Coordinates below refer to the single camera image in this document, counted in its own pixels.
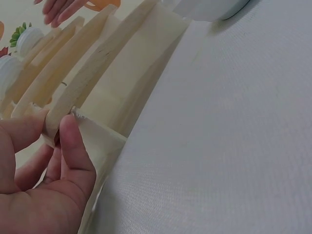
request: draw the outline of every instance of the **hand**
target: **hand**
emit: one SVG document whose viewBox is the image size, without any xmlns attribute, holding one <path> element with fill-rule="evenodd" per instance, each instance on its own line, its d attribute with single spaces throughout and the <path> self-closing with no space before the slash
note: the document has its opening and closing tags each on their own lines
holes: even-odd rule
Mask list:
<svg viewBox="0 0 312 234">
<path fill-rule="evenodd" d="M 84 6 L 88 0 L 47 0 L 43 6 L 44 23 L 51 24 L 53 28 L 70 18 L 77 10 Z"/>
<path fill-rule="evenodd" d="M 35 142 L 45 113 L 0 121 L 0 227 L 6 234 L 76 234 L 96 172 L 73 116 L 59 129 L 60 145 L 47 145 L 15 169 L 15 153 Z M 47 168 L 43 182 L 34 188 Z"/>
</svg>

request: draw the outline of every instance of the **curved wooden piece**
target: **curved wooden piece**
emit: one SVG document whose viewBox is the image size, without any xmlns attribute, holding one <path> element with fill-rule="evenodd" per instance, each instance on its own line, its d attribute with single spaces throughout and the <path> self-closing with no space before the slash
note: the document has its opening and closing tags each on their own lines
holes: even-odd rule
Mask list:
<svg viewBox="0 0 312 234">
<path fill-rule="evenodd" d="M 61 32 L 62 30 L 60 28 L 54 28 L 47 35 L 45 35 L 23 59 L 23 67 L 26 68 L 31 63 L 31 61 L 40 53 L 40 51 L 42 51 L 44 47 L 54 38 L 58 37 Z"/>
<path fill-rule="evenodd" d="M 61 119 L 78 103 L 80 106 L 90 94 L 100 77 L 115 57 L 144 22 L 158 0 L 145 0 L 90 56 L 71 83 L 66 87 L 59 100 L 48 113 L 43 134 L 46 143 L 55 146 Z"/>
<path fill-rule="evenodd" d="M 120 109 L 112 118 L 110 128 L 128 137 L 137 122 L 137 119 L 145 106 L 152 90 L 165 69 L 172 53 L 174 52 L 181 36 L 178 37 L 165 52 L 152 64 L 136 82 L 128 97 L 124 100 Z"/>
<path fill-rule="evenodd" d="M 4 100 L 0 106 L 0 112 L 3 118 L 10 118 L 11 112 L 6 111 L 12 107 L 12 103 L 18 103 L 22 95 L 26 92 L 28 87 L 45 67 L 45 65 L 53 58 L 53 56 L 63 47 L 63 45 L 75 34 L 76 27 L 82 26 L 84 23 L 83 17 L 77 17 L 62 32 L 54 38 L 51 43 L 47 44 L 32 60 L 32 62 L 24 69 L 17 79 L 17 81 L 7 91 Z"/>
<path fill-rule="evenodd" d="M 82 27 L 49 61 L 26 90 L 12 117 L 21 117 L 30 102 L 44 107 L 55 90 L 84 53 L 99 38 L 108 16 L 116 6 L 109 5 Z"/>
</svg>

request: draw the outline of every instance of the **white table surface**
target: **white table surface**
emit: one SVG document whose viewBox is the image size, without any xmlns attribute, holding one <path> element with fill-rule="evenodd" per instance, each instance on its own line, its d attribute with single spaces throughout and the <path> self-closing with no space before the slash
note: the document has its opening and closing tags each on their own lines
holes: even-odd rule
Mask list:
<svg viewBox="0 0 312 234">
<path fill-rule="evenodd" d="M 252 0 L 191 25 L 104 187 L 95 233 L 312 232 L 311 9 Z"/>
</svg>

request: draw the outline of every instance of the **wooden board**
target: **wooden board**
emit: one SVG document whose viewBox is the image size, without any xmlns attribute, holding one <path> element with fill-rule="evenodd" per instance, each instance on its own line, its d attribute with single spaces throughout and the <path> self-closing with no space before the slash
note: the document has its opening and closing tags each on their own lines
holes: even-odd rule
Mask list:
<svg viewBox="0 0 312 234">
<path fill-rule="evenodd" d="M 30 102 L 40 107 L 47 104 L 74 65 L 98 39 L 107 17 L 116 9 L 113 5 L 107 6 L 56 53 L 26 90 L 12 112 L 12 117 L 21 117 Z"/>
<path fill-rule="evenodd" d="M 22 71 L 19 78 L 7 91 L 5 98 L 3 99 L 0 112 L 3 118 L 10 118 L 12 108 L 12 102 L 18 103 L 20 98 L 26 92 L 28 87 L 40 73 L 40 71 L 45 67 L 45 65 L 53 58 L 53 56 L 62 48 L 62 46 L 75 34 L 76 27 L 82 26 L 84 23 L 84 18 L 77 17 L 73 20 L 67 27 L 65 27 L 62 32 L 55 37 L 51 43 L 47 44 L 32 60 L 32 62 Z"/>
<path fill-rule="evenodd" d="M 63 116 L 69 113 L 76 103 L 80 106 L 84 102 L 102 74 L 140 27 L 157 2 L 158 0 L 145 0 L 139 5 L 91 55 L 79 73 L 66 87 L 64 93 L 56 101 L 46 117 L 44 135 L 48 139 L 48 144 L 55 145 L 59 123 Z"/>
</svg>

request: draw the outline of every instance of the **light wood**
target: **light wood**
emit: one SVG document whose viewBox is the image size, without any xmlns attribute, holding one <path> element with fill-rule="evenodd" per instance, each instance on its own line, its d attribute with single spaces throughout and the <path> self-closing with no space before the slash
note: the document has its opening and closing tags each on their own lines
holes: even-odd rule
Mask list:
<svg viewBox="0 0 312 234">
<path fill-rule="evenodd" d="M 188 23 L 179 15 L 162 4 L 156 4 L 105 71 L 81 109 L 92 119 L 109 125 L 140 77 L 187 27 Z"/>
<path fill-rule="evenodd" d="M 110 128 L 125 137 L 130 135 L 130 132 L 137 122 L 146 101 L 148 100 L 180 39 L 181 36 L 169 46 L 169 48 L 136 82 L 136 85 L 121 105 L 119 111 L 112 118 L 111 123 L 108 125 Z"/>
<path fill-rule="evenodd" d="M 58 37 L 61 32 L 62 30 L 60 28 L 54 28 L 47 35 L 45 35 L 23 59 L 23 67 L 26 68 L 31 63 L 31 61 L 39 54 L 39 52 L 43 50 L 43 48 L 48 45 L 54 38 Z"/>
<path fill-rule="evenodd" d="M 62 46 L 74 35 L 77 26 L 82 26 L 83 17 L 77 17 L 62 32 L 55 37 L 50 44 L 46 45 L 32 60 L 32 62 L 24 69 L 16 82 L 8 89 L 3 101 L 0 105 L 0 112 L 5 113 L 3 118 L 10 118 L 11 112 L 6 111 L 9 105 L 18 103 L 20 98 L 26 92 L 28 87 L 45 67 L 45 65 L 53 58 L 53 56 L 62 48 Z"/>
<path fill-rule="evenodd" d="M 50 139 L 49 143 L 56 142 L 59 123 L 63 116 L 69 113 L 76 103 L 78 103 L 77 106 L 81 106 L 102 74 L 140 27 L 157 2 L 158 0 L 145 0 L 140 4 L 91 55 L 72 82 L 66 87 L 45 120 L 43 133 Z"/>
<path fill-rule="evenodd" d="M 98 39 L 107 17 L 116 9 L 116 6 L 108 5 L 56 53 L 26 90 L 12 112 L 12 117 L 21 117 L 30 102 L 40 107 L 47 104 L 74 65 Z"/>
</svg>

